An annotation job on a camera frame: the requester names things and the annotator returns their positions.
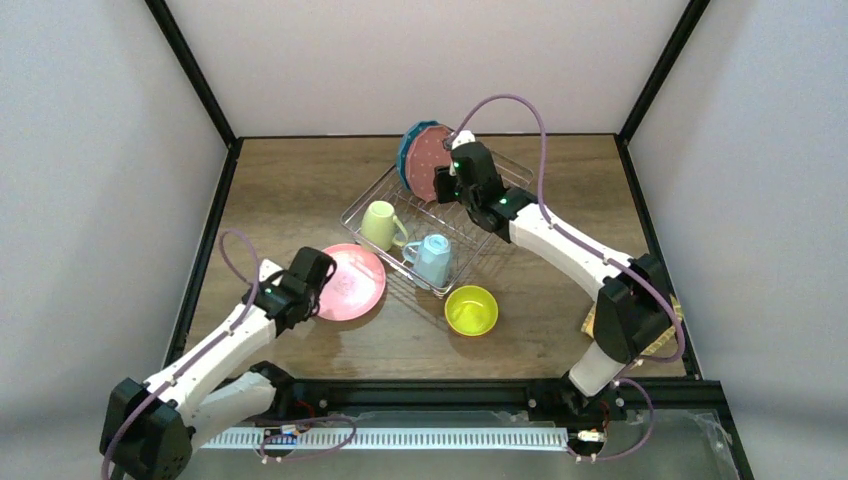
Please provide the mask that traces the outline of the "yellow-green bowl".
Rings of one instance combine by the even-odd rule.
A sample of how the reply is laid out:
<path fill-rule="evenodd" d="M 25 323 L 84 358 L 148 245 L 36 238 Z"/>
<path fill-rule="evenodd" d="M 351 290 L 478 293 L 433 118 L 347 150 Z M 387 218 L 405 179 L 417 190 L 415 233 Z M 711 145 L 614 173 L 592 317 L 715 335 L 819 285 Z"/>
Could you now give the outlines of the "yellow-green bowl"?
<path fill-rule="evenodd" d="M 464 285 L 451 292 L 444 303 L 444 316 L 456 334 L 474 338 L 486 335 L 497 324 L 499 306 L 485 288 Z"/>

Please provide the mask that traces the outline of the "light green mug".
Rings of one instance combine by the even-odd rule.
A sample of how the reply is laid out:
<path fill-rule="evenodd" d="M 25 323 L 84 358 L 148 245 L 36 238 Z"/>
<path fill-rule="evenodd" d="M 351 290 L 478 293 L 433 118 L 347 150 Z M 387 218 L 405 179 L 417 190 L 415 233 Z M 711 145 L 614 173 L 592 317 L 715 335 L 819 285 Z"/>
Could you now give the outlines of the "light green mug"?
<path fill-rule="evenodd" d="M 384 200 L 371 202 L 362 219 L 360 235 L 363 246 L 371 251 L 388 252 L 393 247 L 404 247 L 409 233 L 397 216 L 395 207 Z"/>

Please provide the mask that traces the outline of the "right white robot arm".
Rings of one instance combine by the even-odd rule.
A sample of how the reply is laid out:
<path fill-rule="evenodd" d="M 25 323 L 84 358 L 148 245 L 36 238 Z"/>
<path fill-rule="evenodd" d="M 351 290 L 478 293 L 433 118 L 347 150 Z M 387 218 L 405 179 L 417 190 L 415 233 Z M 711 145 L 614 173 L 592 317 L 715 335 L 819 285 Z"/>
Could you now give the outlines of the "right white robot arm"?
<path fill-rule="evenodd" d="M 607 247 L 550 213 L 539 195 L 507 186 L 479 141 L 446 146 L 435 170 L 440 203 L 460 203 L 482 230 L 538 255 L 595 301 L 593 342 L 565 378 L 578 395 L 599 394 L 646 349 L 679 326 L 661 262 Z"/>

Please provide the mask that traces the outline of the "light blue mug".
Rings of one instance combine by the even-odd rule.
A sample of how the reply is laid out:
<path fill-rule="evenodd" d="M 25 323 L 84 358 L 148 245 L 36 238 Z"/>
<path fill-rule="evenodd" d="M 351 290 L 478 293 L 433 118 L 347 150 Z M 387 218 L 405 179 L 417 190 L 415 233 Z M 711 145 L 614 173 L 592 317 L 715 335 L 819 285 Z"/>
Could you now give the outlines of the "light blue mug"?
<path fill-rule="evenodd" d="M 407 243 L 402 249 L 412 263 L 413 282 L 420 288 L 443 288 L 448 282 L 452 244 L 442 234 L 430 234 L 423 240 Z"/>

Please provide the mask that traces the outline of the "blue polka dot plate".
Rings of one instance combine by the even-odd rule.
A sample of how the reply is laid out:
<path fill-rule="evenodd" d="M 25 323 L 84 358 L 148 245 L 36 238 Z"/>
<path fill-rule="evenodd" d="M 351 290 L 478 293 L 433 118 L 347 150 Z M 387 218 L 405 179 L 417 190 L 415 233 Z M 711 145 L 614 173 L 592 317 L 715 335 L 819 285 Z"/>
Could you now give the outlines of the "blue polka dot plate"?
<path fill-rule="evenodd" d="M 412 125 L 401 137 L 400 145 L 397 150 L 396 158 L 395 158 L 395 166 L 397 173 L 399 175 L 401 185 L 407 190 L 410 191 L 410 185 L 406 177 L 406 160 L 409 154 L 410 148 L 416 138 L 427 128 L 441 126 L 436 120 L 427 120 L 427 121 L 419 121 Z"/>

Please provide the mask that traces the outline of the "pink polka dot plate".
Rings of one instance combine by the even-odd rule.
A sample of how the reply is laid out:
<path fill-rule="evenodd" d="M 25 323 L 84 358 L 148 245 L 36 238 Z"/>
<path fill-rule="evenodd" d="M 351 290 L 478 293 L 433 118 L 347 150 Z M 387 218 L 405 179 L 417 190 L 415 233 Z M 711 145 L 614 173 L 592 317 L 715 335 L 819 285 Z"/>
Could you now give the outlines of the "pink polka dot plate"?
<path fill-rule="evenodd" d="M 448 167 L 451 163 L 450 153 L 443 144 L 450 133 L 444 125 L 429 126 L 415 137 L 407 152 L 405 178 L 412 194 L 424 202 L 437 198 L 435 169 Z"/>

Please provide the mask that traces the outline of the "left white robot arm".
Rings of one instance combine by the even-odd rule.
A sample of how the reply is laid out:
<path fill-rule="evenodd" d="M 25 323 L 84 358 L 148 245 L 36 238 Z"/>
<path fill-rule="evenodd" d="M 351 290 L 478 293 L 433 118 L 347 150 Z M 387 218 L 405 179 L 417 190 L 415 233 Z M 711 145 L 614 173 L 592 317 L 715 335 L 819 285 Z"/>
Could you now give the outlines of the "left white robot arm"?
<path fill-rule="evenodd" d="M 249 372 L 224 393 L 216 387 L 239 364 L 318 313 L 338 266 L 302 247 L 287 268 L 257 262 L 229 316 L 188 353 L 143 382 L 126 378 L 110 393 L 99 451 L 101 475 L 117 467 L 135 479 L 175 479 L 210 438 L 267 411 L 277 395 L 270 376 Z"/>

